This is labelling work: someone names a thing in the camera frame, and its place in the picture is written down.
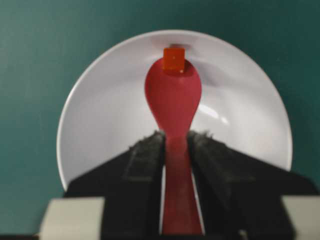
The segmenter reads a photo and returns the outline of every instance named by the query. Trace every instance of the white bowl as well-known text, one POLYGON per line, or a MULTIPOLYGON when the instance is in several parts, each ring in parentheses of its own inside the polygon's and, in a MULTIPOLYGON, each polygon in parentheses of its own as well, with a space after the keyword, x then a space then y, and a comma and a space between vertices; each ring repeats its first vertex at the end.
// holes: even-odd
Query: white bowl
POLYGON ((57 162, 64 189, 75 177, 157 129, 144 94, 150 66, 182 45, 202 81, 191 129, 289 170, 292 135, 284 104, 264 71, 231 44, 199 32, 163 30, 132 37, 98 57, 71 90, 60 117, 57 162))

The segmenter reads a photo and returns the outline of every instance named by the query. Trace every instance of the white block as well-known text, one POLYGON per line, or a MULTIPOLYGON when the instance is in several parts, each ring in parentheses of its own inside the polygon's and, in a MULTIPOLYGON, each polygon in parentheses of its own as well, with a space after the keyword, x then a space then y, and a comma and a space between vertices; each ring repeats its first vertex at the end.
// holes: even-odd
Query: white block
POLYGON ((40 240, 99 240, 105 199, 53 199, 46 210, 40 240))
POLYGON ((320 196, 282 196, 295 240, 320 240, 320 196))

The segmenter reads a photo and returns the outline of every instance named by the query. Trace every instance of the plate rim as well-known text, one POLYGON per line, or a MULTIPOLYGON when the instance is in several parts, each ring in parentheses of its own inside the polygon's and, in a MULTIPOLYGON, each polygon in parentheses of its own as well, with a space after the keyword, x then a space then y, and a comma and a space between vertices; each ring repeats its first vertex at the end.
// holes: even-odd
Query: plate rim
POLYGON ((57 134, 56 134, 56 160, 57 160, 57 166, 58 166, 58 172, 59 172, 59 177, 63 186, 63 189, 66 190, 67 189, 67 183, 64 177, 64 173, 63 173, 63 168, 62 168, 62 158, 61 158, 61 149, 60 149, 60 143, 61 143, 61 134, 62 134, 62 126, 64 123, 64 119, 65 119, 65 115, 68 109, 68 106, 70 104, 71 98, 74 94, 74 92, 76 91, 76 89, 78 88, 79 84, 83 81, 83 79, 86 77, 86 75, 88 74, 88 72, 95 66, 97 65, 97 63, 103 59, 104 57, 106 57, 107 55, 109 55, 110 53, 112 53, 113 51, 115 51, 116 49, 134 42, 136 40, 142 39, 142 38, 146 38, 146 37, 152 37, 152 36, 157 36, 157 35, 177 35, 177 34, 183 34, 183 35, 191 35, 191 36, 195 36, 195 37, 199 37, 199 38, 206 38, 209 39, 211 41, 216 41, 219 42, 220 44, 223 44, 229 48, 235 49, 240 51, 252 64, 254 64, 256 67, 258 67, 260 69, 260 71, 264 74, 264 76, 270 81, 273 90, 276 93, 276 98, 278 98, 278 100, 280 100, 281 102, 281 106, 284 110, 284 115, 285 115, 285 121, 287 123, 288 126, 288 163, 287 166, 285 167, 285 169, 287 171, 289 171, 291 169, 292 166, 292 158, 293 158, 293 137, 292 137, 292 129, 291 129, 291 125, 290 125, 290 121, 289 121, 289 116, 288 116, 288 112, 286 109, 286 106, 276 88, 276 86, 274 85, 274 83, 271 81, 271 79, 269 78, 269 76, 266 74, 266 72, 249 56, 247 55, 244 51, 242 51, 241 49, 239 49, 238 47, 232 45, 231 43, 222 40, 216 36, 212 36, 206 33, 202 33, 202 32, 198 32, 198 31, 191 31, 191 30, 182 30, 182 29, 167 29, 167 30, 156 30, 156 31, 150 31, 150 32, 146 32, 146 33, 142 33, 133 37, 130 37, 124 41, 121 41, 119 43, 117 43, 116 45, 112 46, 111 48, 109 48, 108 50, 106 50, 105 52, 103 52, 100 56, 98 56, 85 70, 84 72, 80 75, 80 77, 76 80, 76 82, 74 83, 71 91, 69 92, 65 103, 63 105, 62 108, 62 112, 60 114, 59 117, 59 122, 58 122, 58 129, 57 129, 57 134))

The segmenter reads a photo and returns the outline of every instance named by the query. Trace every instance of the spoon handle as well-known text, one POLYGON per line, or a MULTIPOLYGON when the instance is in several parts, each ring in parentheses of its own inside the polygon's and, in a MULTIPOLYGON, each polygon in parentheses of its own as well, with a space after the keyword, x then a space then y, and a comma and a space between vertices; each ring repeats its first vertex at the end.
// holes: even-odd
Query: spoon handle
POLYGON ((166 141, 162 233, 202 235, 186 139, 166 141))

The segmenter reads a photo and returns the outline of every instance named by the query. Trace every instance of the orange cube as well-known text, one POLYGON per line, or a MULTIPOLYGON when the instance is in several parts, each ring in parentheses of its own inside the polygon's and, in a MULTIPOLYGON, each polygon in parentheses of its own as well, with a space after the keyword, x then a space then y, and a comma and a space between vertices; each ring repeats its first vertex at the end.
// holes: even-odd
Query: orange cube
POLYGON ((169 73, 183 73, 185 70, 185 49, 167 47, 163 50, 163 70, 169 73))

